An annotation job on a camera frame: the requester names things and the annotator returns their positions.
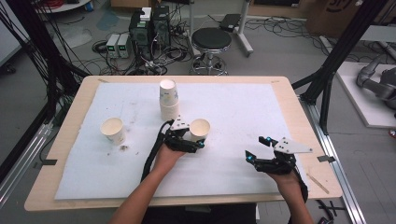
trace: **paper cup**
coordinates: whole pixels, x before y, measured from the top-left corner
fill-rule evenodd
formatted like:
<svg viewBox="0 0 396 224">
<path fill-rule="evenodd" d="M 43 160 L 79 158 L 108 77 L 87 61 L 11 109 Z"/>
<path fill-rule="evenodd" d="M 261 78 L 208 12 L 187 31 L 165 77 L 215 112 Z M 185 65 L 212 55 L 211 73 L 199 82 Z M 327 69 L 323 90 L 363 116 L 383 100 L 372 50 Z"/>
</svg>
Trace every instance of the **paper cup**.
<svg viewBox="0 0 396 224">
<path fill-rule="evenodd" d="M 125 130 L 121 119 L 107 119 L 100 127 L 100 131 L 116 146 L 125 140 Z"/>
<path fill-rule="evenodd" d="M 209 134 L 210 124 L 206 119 L 196 119 L 190 124 L 191 141 L 206 139 Z"/>
<path fill-rule="evenodd" d="M 164 79 L 160 83 L 160 104 L 172 106 L 178 103 L 176 82 L 171 79 Z"/>
<path fill-rule="evenodd" d="M 176 119 L 177 116 L 179 115 L 178 102 L 172 106 L 166 106 L 160 104 L 160 108 L 161 108 L 161 119 L 163 121 Z"/>
</svg>

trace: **human hand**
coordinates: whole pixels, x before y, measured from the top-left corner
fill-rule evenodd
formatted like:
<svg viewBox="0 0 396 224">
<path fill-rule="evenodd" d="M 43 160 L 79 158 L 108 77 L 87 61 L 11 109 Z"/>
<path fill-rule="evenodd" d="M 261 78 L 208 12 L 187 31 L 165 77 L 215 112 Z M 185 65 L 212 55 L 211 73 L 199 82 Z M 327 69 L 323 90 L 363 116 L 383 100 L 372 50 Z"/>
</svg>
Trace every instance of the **human hand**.
<svg viewBox="0 0 396 224">
<path fill-rule="evenodd" d="M 155 158 L 154 167 L 151 172 L 159 172 L 163 176 L 169 173 L 175 166 L 177 160 L 182 157 L 185 152 L 174 151 L 170 149 L 166 144 L 163 144 L 158 150 Z"/>
<path fill-rule="evenodd" d="M 290 172 L 288 175 L 268 175 L 275 180 L 280 194 L 287 203 L 304 200 L 298 177 L 294 172 Z"/>
</svg>

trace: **table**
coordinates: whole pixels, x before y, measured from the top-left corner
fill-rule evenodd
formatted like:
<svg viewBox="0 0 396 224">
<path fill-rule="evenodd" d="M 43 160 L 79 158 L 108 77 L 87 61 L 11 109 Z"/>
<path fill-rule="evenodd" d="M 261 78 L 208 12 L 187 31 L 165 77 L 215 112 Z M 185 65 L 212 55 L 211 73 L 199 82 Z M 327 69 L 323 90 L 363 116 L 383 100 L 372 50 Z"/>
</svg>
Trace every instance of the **table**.
<svg viewBox="0 0 396 224">
<path fill-rule="evenodd" d="M 309 198 L 341 197 L 342 191 L 329 163 L 319 162 L 324 155 L 304 111 L 285 77 L 192 77 L 167 76 L 176 83 L 262 83 L 271 84 L 293 140 L 311 146 L 314 153 L 301 154 L 300 158 L 308 176 Z M 101 82 L 159 83 L 164 77 L 86 77 L 74 103 L 64 120 L 58 136 L 47 157 L 57 160 L 54 166 L 43 166 L 26 200 L 28 211 L 61 210 L 77 208 L 118 207 L 123 199 L 55 201 L 54 195 L 62 178 L 64 165 L 77 136 L 80 124 L 89 110 L 96 88 Z M 283 200 L 279 194 L 223 195 L 204 197 L 153 198 L 150 205 L 242 203 Z"/>
</svg>

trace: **black stool seat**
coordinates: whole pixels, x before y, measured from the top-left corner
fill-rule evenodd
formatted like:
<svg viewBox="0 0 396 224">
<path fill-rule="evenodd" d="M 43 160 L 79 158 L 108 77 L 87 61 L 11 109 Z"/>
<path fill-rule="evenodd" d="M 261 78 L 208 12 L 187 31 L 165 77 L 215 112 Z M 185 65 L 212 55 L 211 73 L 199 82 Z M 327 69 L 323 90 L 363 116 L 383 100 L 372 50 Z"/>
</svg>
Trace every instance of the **black stool seat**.
<svg viewBox="0 0 396 224">
<path fill-rule="evenodd" d="M 228 33 L 218 28 L 203 28 L 192 34 L 192 44 L 198 49 L 220 50 L 226 49 L 231 44 L 231 37 Z"/>
</svg>

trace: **floor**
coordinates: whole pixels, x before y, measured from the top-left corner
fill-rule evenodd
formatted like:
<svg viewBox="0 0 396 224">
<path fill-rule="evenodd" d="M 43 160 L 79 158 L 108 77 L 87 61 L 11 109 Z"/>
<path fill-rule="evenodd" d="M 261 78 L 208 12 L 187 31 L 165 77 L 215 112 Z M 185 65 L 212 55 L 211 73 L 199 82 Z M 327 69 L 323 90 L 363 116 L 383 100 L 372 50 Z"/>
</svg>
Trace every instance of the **floor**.
<svg viewBox="0 0 396 224">
<path fill-rule="evenodd" d="M 113 11 L 106 3 L 95 6 L 95 11 L 87 13 L 82 8 L 56 15 L 56 19 L 69 25 L 83 26 L 89 30 L 92 40 L 87 44 L 73 48 L 80 60 L 88 61 L 98 58 L 92 52 L 92 44 L 106 39 L 112 32 L 125 32 L 129 25 L 130 13 Z M 233 6 L 238 12 L 238 5 Z M 213 12 L 211 16 L 221 21 L 223 15 L 229 12 Z M 195 26 L 216 26 L 205 13 L 196 11 Z M 304 78 L 316 70 L 326 60 L 326 55 L 318 46 L 318 42 L 310 37 L 280 37 L 265 30 L 253 19 L 245 30 L 247 40 L 254 49 L 248 58 L 242 51 L 238 41 L 232 35 L 233 42 L 229 50 L 221 54 L 227 62 L 230 76 L 285 76 L 290 82 Z M 283 35 L 296 36 L 295 33 L 284 31 Z M 359 43 L 348 58 L 349 61 L 362 59 L 369 62 L 365 56 L 374 57 L 375 52 L 366 46 L 370 43 Z M 3 161 L 9 151 L 15 146 L 21 135 L 33 121 L 46 102 L 46 87 L 29 58 L 21 51 L 11 60 L 17 69 L 15 74 L 8 74 L 4 69 L 0 73 L 0 161 Z M 105 65 L 101 62 L 90 63 L 88 68 L 94 74 L 99 74 Z M 187 75 L 191 62 L 172 63 L 167 66 L 169 75 Z M 297 94 L 304 92 L 306 87 L 296 90 Z M 389 137 L 387 129 L 366 128 L 347 97 L 345 90 L 337 78 L 332 85 L 332 99 L 329 111 L 328 131 L 342 163 L 347 179 L 357 198 L 365 222 L 363 223 L 393 223 L 396 219 L 396 140 Z M 45 157 L 50 144 L 44 148 Z M 38 156 L 29 165 L 17 187 L 9 195 L 0 209 L 1 223 L 106 223 L 114 213 L 115 208 L 65 210 L 59 212 L 26 212 L 24 201 L 35 178 L 39 173 Z M 333 205 L 333 215 L 336 223 L 353 223 L 347 217 L 347 212 L 341 199 L 324 201 Z M 316 222 L 326 217 L 315 201 L 307 202 L 308 208 Z M 260 223 L 287 223 L 289 218 L 287 206 L 284 203 L 260 203 Z"/>
</svg>

